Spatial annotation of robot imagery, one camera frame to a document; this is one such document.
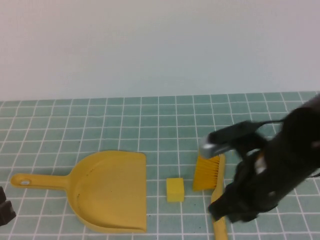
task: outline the dustpan hole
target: dustpan hole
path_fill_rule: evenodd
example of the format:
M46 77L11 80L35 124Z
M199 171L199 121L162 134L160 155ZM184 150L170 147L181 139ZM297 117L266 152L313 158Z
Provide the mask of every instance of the dustpan hole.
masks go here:
M30 181L29 180L22 180L20 182L21 185L29 185L30 184Z

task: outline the white wall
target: white wall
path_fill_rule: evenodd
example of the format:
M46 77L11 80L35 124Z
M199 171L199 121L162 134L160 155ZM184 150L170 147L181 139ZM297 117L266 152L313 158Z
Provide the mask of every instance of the white wall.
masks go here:
M319 0L2 0L0 100L320 90Z

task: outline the green tile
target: green tile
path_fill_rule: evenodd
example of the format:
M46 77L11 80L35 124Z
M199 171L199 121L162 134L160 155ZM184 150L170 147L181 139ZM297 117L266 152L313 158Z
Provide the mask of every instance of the green tile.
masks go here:
M217 125L231 125L233 124L231 115L214 115L214 124Z
M195 170L195 165L180 166L180 177L185 180L192 180L194 178Z
M265 99L267 101L282 101L280 92L267 92L264 93Z
M59 153L56 159L56 167L73 166L77 161L77 153Z
M267 105L271 113L286 112L286 106L282 101L268 102Z
M46 199L43 207L42 214L43 215L60 215L64 213L65 198L57 198L57 199Z
M307 227L302 214L283 214L280 215L280 218L283 225L283 229L286 232L307 231Z
M268 108L265 102L249 102L251 113L267 113Z
M9 129L13 118L0 118L0 129Z
M295 110L296 108L299 108L302 105L301 101L287 101L285 102L286 109L288 112L291 112Z
M136 152L138 151L138 140L127 140L127 139L121 139L120 140L120 150L122 151L132 151Z
M193 115L195 114L194 105L177 105L176 114L178 115Z
M30 129L45 129L48 126L49 117L33 117Z
M142 104L158 104L157 96L144 96L142 98Z
M61 143L61 153L70 153L70 152L78 152L80 147L80 141L62 141Z
M160 96L159 104L176 104L175 96Z
M101 140L99 151L117 150L118 146L119 146L119 140L117 139Z
M211 95L211 102L213 104L218 104L218 103L228 103L228 95L227 94L215 94Z
M104 123L104 117L88 116L86 118L85 127L98 128L98 127L102 127L103 123Z
M202 196L199 197L185 197L182 203L183 214L204 214L205 208L204 199Z
M20 103L20 107L34 107L37 104L37 100L26 100Z
M83 132L83 139L88 140L88 139L100 139L101 137L101 132L102 128L85 128ZM119 133L115 134L116 137L114 138L119 138Z
M121 116L108 116L105 118L104 127L120 127L121 121Z
M195 114L212 114L211 104L196 104L194 105Z
M142 116L141 117L141 127L156 127L158 126L157 116Z
M140 128L140 139L157 139L157 138L158 138L157 127L141 127Z
M20 215L40 215L44 199L24 199Z
M156 214L157 213L157 198L149 197L146 199L146 214Z
M180 214L180 202L167 202L166 197L159 197L159 214Z
M23 141L25 139L27 130L10 130L6 140L7 141Z
M180 164L196 164L198 152L195 151L182 151L179 152Z
M123 115L128 116L139 116L140 115L140 106L124 106Z
M230 103L247 101L246 95L244 93L229 94L228 96L229 96Z
M159 138L160 139L174 139L177 138L177 127L159 127Z
M300 96L298 92L282 92L283 99L285 101L300 101Z
M167 234L181 233L181 216L160 215L159 232Z
M12 167L16 159L15 154L1 154L0 155L0 168L1 167Z
M139 151L157 151L158 140L157 139L140 139Z
M212 115L196 115L195 121L197 126L213 126L214 125L214 118Z
M91 98L90 105L106 105L107 99L106 98Z
M63 140L81 140L83 135L83 129L66 129Z
M177 126L176 116L160 116L159 126L161 127Z
M68 225L68 216L64 217L63 226ZM39 222L37 234L58 234L62 216L42 216Z
M20 153L22 153L22 154L36 154L39 152L40 146L41 146L40 141L36 141L36 142L25 141L22 145Z
M283 234L260 235L261 240L285 240Z
M198 150L198 143L197 143L197 139L179 139L178 140L178 144L179 144L179 150L180 151L196 151Z
M54 106L52 110L52 116L69 116L69 106Z
M193 100L195 104L209 104L211 102L210 95L195 95Z
M20 104L20 101L5 101L2 107L18 107L19 104Z
M159 151L176 151L177 149L176 139L159 139Z
M71 99L57 99L54 103L55 106L69 106L71 105Z
M246 102L232 102L230 106L233 114L249 113L248 104Z
M158 178L158 170L156 166L146 166L146 179L156 180Z
M299 196L299 201L304 213L317 213L319 211L320 196Z
M2 154L17 154L22 142L5 142L2 146Z
M303 101L308 101L317 95L315 91L302 91L300 92Z
M52 106L37 106L35 107L34 116L36 117L49 117L52 113Z
M139 105L141 97L126 97L124 98L124 105Z
M142 105L141 115L158 115L158 105Z
M64 129L48 129L45 133L44 140L62 140L65 130Z
M195 116L177 116L177 125L178 126L194 126L195 125Z
M29 129L25 136L25 141L41 141L44 138L45 133L45 130Z
M246 98L248 102L264 102L265 98L262 93L247 93Z
M16 116L17 117L32 117L34 115L34 111L35 111L34 107L19 107L16 112Z
M96 116L101 117L104 116L106 112L105 106L89 106L88 113L85 113L85 116Z
M157 196L157 185L156 181L147 181L146 182L146 195L147 196Z
M66 127L67 124L67 117L51 117L49 122L49 129L63 129Z
M308 224L309 230L311 232L320 231L320 214L305 214L304 215L306 224Z
M0 118L14 117L16 115L16 112L16 107L0 108Z
M299 202L296 196L286 196L278 205L279 213L300 213Z
M311 240L308 233L287 233L285 236L286 240Z
M196 128L193 126L180 126L178 127L179 138L196 138Z
M38 217L35 216L17 216L13 234L33 234L36 230Z
M245 224L243 222L235 222L233 224L233 231L235 233L256 233L257 226L255 221L249 221Z
M16 118L13 120L11 129L27 129L30 121L30 118Z
M119 128L106 128L106 130L109 130L109 131L112 131L114 129L119 129ZM123 128L121 130L121 138L122 139L138 139L139 138L139 128L138 127Z
M253 121L269 121L270 116L268 113L252 113L251 114Z
M159 164L160 165L178 165L178 152L176 151L159 152Z
M59 141L44 141L42 143L40 153L57 153L60 148Z
M278 215L260 214L256 221L262 233L282 233Z
M230 114L229 103L216 103L212 104L213 114Z
M209 133L215 131L214 126L197 126L196 127L197 135L199 138L207 136Z
M298 195L318 194L318 190L314 180L312 178L307 178L296 187L296 193Z
M183 216L184 233L206 233L206 216L205 215L184 215Z
M167 178L178 178L178 166L159 166L159 179L166 180Z
M158 153L157 152L146 152L146 164L156 165L158 163Z
M193 104L192 96L176 96L176 104Z
M159 105L159 115L176 115L176 105Z
M139 116L124 116L122 118L122 127L139 127L140 117Z

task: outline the white grout line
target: white grout line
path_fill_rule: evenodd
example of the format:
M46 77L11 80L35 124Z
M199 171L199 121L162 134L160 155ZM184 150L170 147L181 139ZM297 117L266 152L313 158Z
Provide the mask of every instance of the white grout line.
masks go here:
M230 98L229 98L228 94L227 94L227 98L228 98L228 103L229 103L229 108L230 108L230 115L231 115L231 119L232 119L232 124L235 124L234 117L232 116L232 108L231 108ZM234 225L232 223L231 223L231 231L232 231L233 239L235 239Z

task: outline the dustpan handle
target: dustpan handle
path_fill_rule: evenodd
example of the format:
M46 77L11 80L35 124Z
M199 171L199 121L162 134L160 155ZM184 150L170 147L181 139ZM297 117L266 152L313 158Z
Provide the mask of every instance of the dustpan handle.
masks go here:
M68 177L18 173L10 182L17 188L66 190Z

